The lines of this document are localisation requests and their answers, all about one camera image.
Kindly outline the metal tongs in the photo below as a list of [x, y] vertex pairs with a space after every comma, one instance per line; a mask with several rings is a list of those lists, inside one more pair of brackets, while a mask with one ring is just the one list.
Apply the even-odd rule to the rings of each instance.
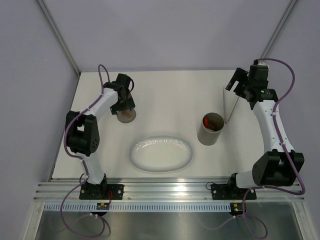
[[223, 88], [223, 119], [225, 124], [230, 121], [238, 99], [239, 97], [232, 90]]

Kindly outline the brown shrimp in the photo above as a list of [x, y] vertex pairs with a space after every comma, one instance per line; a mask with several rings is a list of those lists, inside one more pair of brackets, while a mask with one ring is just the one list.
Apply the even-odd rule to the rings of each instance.
[[210, 121], [209, 122], [209, 129], [212, 131], [217, 131], [217, 124], [215, 121]]

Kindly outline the grey cylindrical lunch container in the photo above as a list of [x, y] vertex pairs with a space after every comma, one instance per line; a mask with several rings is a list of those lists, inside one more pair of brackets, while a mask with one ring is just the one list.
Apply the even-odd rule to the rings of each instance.
[[[209, 119], [209, 122], [212, 122], [212, 121], [216, 122], [217, 131], [212, 131], [204, 126], [203, 119], [205, 117]], [[225, 122], [221, 115], [215, 112], [209, 112], [205, 114], [201, 120], [200, 127], [198, 128], [198, 131], [197, 131], [197, 139], [201, 144], [205, 146], [212, 146], [217, 142], [224, 126], [225, 126]]]

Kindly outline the red sausage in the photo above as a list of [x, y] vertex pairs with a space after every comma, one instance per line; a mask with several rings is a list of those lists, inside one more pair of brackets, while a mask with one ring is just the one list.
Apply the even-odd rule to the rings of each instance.
[[207, 129], [210, 129], [210, 128], [211, 128], [210, 121], [209, 121], [209, 119], [208, 119], [207, 117], [204, 117], [204, 118], [203, 118], [203, 125], [204, 125], [204, 127], [207, 128]]

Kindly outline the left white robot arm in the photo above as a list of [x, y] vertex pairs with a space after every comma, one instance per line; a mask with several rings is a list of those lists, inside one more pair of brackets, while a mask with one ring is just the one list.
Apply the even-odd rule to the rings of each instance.
[[98, 122], [107, 113], [121, 123], [130, 123], [136, 118], [135, 102], [131, 95], [134, 81], [120, 73], [115, 81], [102, 85], [98, 99], [83, 111], [69, 111], [65, 120], [63, 147], [72, 158], [80, 160], [84, 181], [80, 184], [81, 200], [120, 200], [123, 185], [108, 184], [102, 170], [97, 150], [100, 144]]

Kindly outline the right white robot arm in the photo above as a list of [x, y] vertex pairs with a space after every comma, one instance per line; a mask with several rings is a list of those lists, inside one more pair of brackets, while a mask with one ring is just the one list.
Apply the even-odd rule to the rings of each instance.
[[301, 196], [306, 187], [300, 176], [304, 155], [295, 151], [284, 129], [279, 104], [283, 100], [268, 87], [269, 68], [256, 59], [246, 71], [237, 68], [226, 90], [245, 99], [253, 111], [262, 135], [264, 154], [247, 172], [229, 178], [227, 193], [239, 198], [246, 190], [274, 189]]

